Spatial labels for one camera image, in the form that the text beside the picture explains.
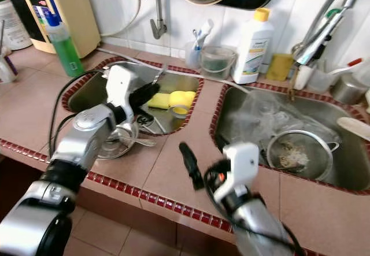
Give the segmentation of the wooden spatula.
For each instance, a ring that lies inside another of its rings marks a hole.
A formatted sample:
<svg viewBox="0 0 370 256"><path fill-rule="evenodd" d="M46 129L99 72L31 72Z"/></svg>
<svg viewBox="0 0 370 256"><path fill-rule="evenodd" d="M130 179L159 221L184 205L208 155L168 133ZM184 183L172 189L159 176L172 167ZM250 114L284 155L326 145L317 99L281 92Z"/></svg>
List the wooden spatula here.
<svg viewBox="0 0 370 256"><path fill-rule="evenodd" d="M370 125L366 124L359 119L350 117L340 117L336 119L339 127L361 137L362 139L370 142Z"/></svg>

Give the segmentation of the white printed mug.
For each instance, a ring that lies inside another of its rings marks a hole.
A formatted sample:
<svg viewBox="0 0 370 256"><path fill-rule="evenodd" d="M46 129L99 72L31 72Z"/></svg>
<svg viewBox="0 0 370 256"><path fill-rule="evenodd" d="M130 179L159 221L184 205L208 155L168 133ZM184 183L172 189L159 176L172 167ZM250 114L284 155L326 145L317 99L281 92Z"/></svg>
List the white printed mug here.
<svg viewBox="0 0 370 256"><path fill-rule="evenodd" d="M17 68L6 55L0 58L0 78L3 84L12 83L17 79Z"/></svg>

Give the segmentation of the clear plastic bag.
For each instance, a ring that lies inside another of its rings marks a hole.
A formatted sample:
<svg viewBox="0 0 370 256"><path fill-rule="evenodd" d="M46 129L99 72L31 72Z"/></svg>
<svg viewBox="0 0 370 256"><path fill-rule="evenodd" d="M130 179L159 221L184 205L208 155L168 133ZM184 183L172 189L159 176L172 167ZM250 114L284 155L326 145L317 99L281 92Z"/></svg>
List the clear plastic bag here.
<svg viewBox="0 0 370 256"><path fill-rule="evenodd" d="M227 114L227 125L230 127L224 137L229 142L255 143L262 149L287 130L306 130L324 142L343 142L336 130L299 111L274 92L252 90L235 112Z"/></svg>

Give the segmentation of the green dish soap bottle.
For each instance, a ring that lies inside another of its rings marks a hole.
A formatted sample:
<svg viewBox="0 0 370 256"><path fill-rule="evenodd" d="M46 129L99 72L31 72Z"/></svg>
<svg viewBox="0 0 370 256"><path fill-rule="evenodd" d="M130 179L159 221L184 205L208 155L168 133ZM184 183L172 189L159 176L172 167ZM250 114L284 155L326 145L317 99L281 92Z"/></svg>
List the green dish soap bottle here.
<svg viewBox="0 0 370 256"><path fill-rule="evenodd" d="M72 42L71 35L66 26L59 21L59 18L49 10L43 10L46 20L46 31L58 55L64 72L69 77L77 77L84 73L79 55Z"/></svg>

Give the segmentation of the metal wall tap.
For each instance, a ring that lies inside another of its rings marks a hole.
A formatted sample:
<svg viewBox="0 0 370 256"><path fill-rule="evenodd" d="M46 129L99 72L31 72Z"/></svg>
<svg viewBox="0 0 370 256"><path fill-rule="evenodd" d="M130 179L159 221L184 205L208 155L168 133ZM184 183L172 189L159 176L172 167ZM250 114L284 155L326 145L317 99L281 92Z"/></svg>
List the metal wall tap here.
<svg viewBox="0 0 370 256"><path fill-rule="evenodd" d="M150 26L154 39L161 39L167 32L167 26L164 21L163 0L156 0L156 18L150 19Z"/></svg>

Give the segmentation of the pale blue toothbrush cup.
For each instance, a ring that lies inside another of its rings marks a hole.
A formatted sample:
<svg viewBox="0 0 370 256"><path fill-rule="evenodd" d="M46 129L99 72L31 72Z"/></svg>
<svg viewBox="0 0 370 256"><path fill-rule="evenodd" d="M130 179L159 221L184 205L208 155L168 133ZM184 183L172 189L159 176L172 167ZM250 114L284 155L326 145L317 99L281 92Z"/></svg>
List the pale blue toothbrush cup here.
<svg viewBox="0 0 370 256"><path fill-rule="evenodd" d="M188 42L183 48L185 52L184 60L187 67L190 69L200 69L201 68L201 50L202 45L198 40Z"/></svg>

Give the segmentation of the white jar green lid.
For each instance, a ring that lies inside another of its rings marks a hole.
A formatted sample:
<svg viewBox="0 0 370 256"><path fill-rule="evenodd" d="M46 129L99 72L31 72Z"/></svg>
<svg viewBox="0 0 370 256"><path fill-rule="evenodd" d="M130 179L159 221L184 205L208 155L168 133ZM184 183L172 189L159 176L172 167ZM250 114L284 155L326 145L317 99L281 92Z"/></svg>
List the white jar green lid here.
<svg viewBox="0 0 370 256"><path fill-rule="evenodd" d="M0 18L3 24L2 41L8 50L21 50L32 45L29 33L24 28L11 0L0 0Z"/></svg>

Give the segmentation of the steel bowl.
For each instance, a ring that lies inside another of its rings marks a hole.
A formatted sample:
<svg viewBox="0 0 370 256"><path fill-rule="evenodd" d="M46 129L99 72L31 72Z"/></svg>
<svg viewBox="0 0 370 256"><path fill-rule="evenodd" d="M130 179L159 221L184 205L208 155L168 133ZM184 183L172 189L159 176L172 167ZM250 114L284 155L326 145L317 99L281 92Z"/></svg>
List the steel bowl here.
<svg viewBox="0 0 370 256"><path fill-rule="evenodd" d="M98 160L111 160L121 157L136 144L135 139L138 136L139 126L137 123L117 125L106 142L101 145L97 155Z"/></svg>

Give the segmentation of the clear plastic pail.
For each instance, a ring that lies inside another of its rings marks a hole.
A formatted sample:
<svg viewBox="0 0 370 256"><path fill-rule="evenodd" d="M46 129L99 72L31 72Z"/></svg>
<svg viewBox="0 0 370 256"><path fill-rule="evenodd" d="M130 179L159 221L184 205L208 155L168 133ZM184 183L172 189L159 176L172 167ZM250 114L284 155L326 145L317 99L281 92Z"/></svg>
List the clear plastic pail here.
<svg viewBox="0 0 370 256"><path fill-rule="evenodd" d="M201 50L201 74L206 78L228 79L238 53L232 47L208 45Z"/></svg>

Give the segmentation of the steel sink basin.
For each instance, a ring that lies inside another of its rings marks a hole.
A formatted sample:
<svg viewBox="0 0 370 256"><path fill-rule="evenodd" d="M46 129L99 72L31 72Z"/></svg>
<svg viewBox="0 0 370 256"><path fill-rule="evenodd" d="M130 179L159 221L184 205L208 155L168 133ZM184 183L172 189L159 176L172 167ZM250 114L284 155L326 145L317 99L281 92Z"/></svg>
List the steel sink basin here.
<svg viewBox="0 0 370 256"><path fill-rule="evenodd" d="M143 60L143 62L154 65L156 68L160 68L162 66L162 63L155 61ZM121 56L108 58L108 60L104 60L98 64L95 69L102 69L113 64L122 64L122 66L125 68L133 71L133 73L137 74L141 83L153 81L156 74L158 74L156 69L147 68L142 64L127 61ZM183 69L182 71L185 73L194 73L190 69ZM146 132L143 127L140 127L141 132L151 136L164 136L177 132L183 127L187 126L188 122L191 120L193 111L195 110L195 104L198 102L198 98L200 98L200 92L204 86L204 82L204 79L169 74L166 81L163 84L160 84L160 93L170 93L174 91L195 91L197 94L192 108L186 118L180 119L175 118L168 110L145 107L145 111L158 119L165 129L165 133L161 135L151 135ZM74 84L71 89L67 90L62 95L61 103L63 108L69 112L77 113L106 101L106 97L108 97L108 95L104 89L105 84L106 79L104 79L100 73L83 77L79 82Z"/></svg>
<svg viewBox="0 0 370 256"><path fill-rule="evenodd" d="M235 87L224 86L220 90L219 101L215 106L215 114L210 125L210 136L213 140L219 137L230 137L229 130L233 127L233 119L229 115L243 105L246 93ZM363 122L370 121L364 111L354 106L343 105L328 95L307 91L296 91L291 103L298 110L317 120L320 124L335 130L341 138L340 147L333 153L334 161L322 179L314 179L302 173L288 172L297 179L309 180L315 184L352 193L354 195L370 194L370 142L341 128L338 118L356 118Z"/></svg>

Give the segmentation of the steel cup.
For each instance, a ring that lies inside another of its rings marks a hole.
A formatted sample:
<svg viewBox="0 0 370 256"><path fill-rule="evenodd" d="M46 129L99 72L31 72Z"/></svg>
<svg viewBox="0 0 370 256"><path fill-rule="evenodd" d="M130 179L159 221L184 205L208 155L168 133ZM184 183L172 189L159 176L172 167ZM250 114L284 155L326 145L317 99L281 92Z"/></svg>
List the steel cup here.
<svg viewBox="0 0 370 256"><path fill-rule="evenodd" d="M330 89L330 95L334 100L344 105L356 105L363 99L370 86L355 79L352 74L343 74L338 77L336 83Z"/></svg>

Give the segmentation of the steel spoon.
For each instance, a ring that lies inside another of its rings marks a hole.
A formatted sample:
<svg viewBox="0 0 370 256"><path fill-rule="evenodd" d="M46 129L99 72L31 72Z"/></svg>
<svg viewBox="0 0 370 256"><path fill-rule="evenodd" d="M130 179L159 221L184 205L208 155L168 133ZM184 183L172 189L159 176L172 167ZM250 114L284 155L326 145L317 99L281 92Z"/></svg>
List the steel spoon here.
<svg viewBox="0 0 370 256"><path fill-rule="evenodd" d="M138 143L140 145L143 145L144 147L155 147L155 145L157 144L155 140L147 138L133 138L129 135L121 136L120 140L124 143Z"/></svg>

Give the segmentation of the chrome kitchen faucet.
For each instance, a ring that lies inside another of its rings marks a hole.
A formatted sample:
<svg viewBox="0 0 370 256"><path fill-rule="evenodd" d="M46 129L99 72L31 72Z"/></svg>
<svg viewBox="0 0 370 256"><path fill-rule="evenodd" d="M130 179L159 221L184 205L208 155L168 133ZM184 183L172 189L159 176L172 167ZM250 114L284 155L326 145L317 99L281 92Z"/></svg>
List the chrome kitchen faucet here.
<svg viewBox="0 0 370 256"><path fill-rule="evenodd" d="M331 41L331 36L346 15L346 12L354 7L356 0L343 0L342 6L337 11L331 10L331 5L336 0L325 0L309 27L304 39L293 47L294 76L288 88L288 99L294 101L296 82L298 82L299 69L301 66L309 66L319 60L325 50L325 46Z"/></svg>

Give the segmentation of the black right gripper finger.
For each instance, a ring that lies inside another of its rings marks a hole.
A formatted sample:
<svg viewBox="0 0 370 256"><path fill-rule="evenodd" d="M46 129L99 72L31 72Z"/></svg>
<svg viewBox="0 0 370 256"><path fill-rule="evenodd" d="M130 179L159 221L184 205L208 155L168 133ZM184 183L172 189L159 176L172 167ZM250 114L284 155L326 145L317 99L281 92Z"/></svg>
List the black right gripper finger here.
<svg viewBox="0 0 370 256"><path fill-rule="evenodd" d="M194 190L201 190L205 187L202 173L197 164L195 153L190 149L187 143L179 144L180 153L182 153L183 163L187 169L188 176L192 180Z"/></svg>

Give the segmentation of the steel mesh strainer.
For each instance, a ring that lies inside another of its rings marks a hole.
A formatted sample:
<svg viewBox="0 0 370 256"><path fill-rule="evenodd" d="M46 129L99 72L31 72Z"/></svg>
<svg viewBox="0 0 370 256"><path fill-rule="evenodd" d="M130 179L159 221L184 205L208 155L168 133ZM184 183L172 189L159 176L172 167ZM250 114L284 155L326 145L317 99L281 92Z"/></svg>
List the steel mesh strainer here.
<svg viewBox="0 0 370 256"><path fill-rule="evenodd" d="M338 142L326 142L319 135L306 130L286 130L274 135L266 147L270 167L304 177L324 180L330 176L334 163L333 152Z"/></svg>

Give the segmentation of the bright yellow sponge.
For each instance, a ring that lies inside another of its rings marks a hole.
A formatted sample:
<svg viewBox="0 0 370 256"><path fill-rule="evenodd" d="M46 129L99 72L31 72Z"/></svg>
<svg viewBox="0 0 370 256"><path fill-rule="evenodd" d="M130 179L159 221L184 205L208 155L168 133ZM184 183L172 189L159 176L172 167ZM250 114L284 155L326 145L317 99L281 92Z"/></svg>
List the bright yellow sponge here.
<svg viewBox="0 0 370 256"><path fill-rule="evenodd" d="M155 95L153 95L151 100L149 100L148 103L146 103L146 106L160 110L169 110L170 108L169 99L170 99L169 93L156 93Z"/></svg>

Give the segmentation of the mustard yellow sponge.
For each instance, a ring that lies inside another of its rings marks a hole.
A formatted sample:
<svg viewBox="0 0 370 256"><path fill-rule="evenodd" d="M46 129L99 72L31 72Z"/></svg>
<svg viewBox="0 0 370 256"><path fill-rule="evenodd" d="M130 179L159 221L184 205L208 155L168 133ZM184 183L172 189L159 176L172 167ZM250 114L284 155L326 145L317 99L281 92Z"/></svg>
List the mustard yellow sponge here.
<svg viewBox="0 0 370 256"><path fill-rule="evenodd" d="M275 53L270 60L266 79L270 81L286 81L293 68L293 56L285 53Z"/></svg>

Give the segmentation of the white bottle yellow cap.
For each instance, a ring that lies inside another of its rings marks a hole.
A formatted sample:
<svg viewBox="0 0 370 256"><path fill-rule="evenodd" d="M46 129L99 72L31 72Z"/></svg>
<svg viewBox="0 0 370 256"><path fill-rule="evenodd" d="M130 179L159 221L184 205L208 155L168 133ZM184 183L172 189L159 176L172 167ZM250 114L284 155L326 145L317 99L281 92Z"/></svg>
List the white bottle yellow cap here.
<svg viewBox="0 0 370 256"><path fill-rule="evenodd" d="M269 8L257 8L252 18L240 29L238 57L232 73L232 79L236 84L257 81L274 34L274 26L269 22L270 15Z"/></svg>

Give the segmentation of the beige water filter appliance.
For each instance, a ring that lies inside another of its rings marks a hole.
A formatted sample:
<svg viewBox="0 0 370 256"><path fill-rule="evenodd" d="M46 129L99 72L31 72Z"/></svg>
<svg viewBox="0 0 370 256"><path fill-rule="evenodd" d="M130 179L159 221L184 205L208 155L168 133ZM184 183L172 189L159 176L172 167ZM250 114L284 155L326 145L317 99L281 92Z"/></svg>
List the beige water filter appliance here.
<svg viewBox="0 0 370 256"><path fill-rule="evenodd" d="M63 23L79 57L92 53L101 42L90 0L10 0L20 21L29 34L34 48L55 53L45 29L43 10L54 13Z"/></svg>

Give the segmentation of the white stick green handle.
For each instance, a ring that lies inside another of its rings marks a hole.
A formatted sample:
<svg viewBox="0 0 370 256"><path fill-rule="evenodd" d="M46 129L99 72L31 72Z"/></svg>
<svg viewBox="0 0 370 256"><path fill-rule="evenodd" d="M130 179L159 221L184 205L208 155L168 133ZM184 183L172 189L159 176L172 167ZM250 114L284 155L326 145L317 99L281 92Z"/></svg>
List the white stick green handle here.
<svg viewBox="0 0 370 256"><path fill-rule="evenodd" d="M146 130L151 135L161 135L165 133L164 127L161 125L161 123L150 114L140 115L137 118L138 124L140 124L143 129Z"/></svg>

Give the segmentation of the white utensil red tip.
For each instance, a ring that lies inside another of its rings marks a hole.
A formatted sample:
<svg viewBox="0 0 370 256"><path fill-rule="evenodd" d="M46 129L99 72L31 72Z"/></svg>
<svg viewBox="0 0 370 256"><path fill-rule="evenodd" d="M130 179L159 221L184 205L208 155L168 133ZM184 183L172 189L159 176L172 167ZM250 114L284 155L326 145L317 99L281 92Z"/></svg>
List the white utensil red tip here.
<svg viewBox="0 0 370 256"><path fill-rule="evenodd" d="M341 74L351 73L352 69L357 65L362 63L363 58L356 58L356 60L350 61L346 66L343 68L336 68L329 73L326 73L328 76L340 76Z"/></svg>

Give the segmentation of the thin white tube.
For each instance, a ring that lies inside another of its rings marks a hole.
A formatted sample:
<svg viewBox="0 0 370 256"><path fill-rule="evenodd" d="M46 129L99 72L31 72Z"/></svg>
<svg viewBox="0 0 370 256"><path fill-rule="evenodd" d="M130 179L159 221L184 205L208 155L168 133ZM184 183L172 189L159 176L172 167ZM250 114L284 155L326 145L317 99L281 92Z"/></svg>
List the thin white tube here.
<svg viewBox="0 0 370 256"><path fill-rule="evenodd" d="M222 83L222 84L226 84L226 85L228 85L228 86L230 86L232 88L237 88L240 91L245 92L246 94L249 94L250 93L250 90L246 89L246 87L243 87L241 85L235 84L232 81L219 80L219 79L214 79L214 78L208 78L208 77L204 77L204 76L199 75L199 74L185 73L185 72L180 72L180 71L173 71L172 69L169 68L169 65L168 64L162 64L162 66L160 68L156 68L156 66L154 66L154 65L147 64L147 63L145 63L145 62L143 62L141 60L137 60L136 58L133 58L131 56L127 56L127 55L124 55L124 54L121 54L121 53L117 53L116 51L113 51L113 50L107 50L107 49L102 49L102 48L95 48L95 49L97 51L101 51L103 53L108 53L108 54L115 55L115 56L121 56L122 58L124 58L127 61L131 61L131 62L134 62L134 63L137 63L137 64L142 64L143 66L146 66L147 68L156 69L157 71L160 71L162 73L170 73L170 74L174 74L174 75L188 76L188 77L198 78L198 79L204 79L204 80L208 80L208 81L215 81L215 82L219 82L219 83Z"/></svg>

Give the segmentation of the white blue toothbrush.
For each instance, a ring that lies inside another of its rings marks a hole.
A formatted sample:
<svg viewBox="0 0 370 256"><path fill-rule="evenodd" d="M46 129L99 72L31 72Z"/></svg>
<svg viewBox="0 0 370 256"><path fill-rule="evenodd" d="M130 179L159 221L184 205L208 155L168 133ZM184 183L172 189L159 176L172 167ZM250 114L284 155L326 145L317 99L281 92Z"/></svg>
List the white blue toothbrush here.
<svg viewBox="0 0 370 256"><path fill-rule="evenodd" d="M214 28L214 21L212 19L207 19L205 23L202 24L200 29L194 31L195 42L193 45L193 50L199 51L205 45L206 37L211 34Z"/></svg>

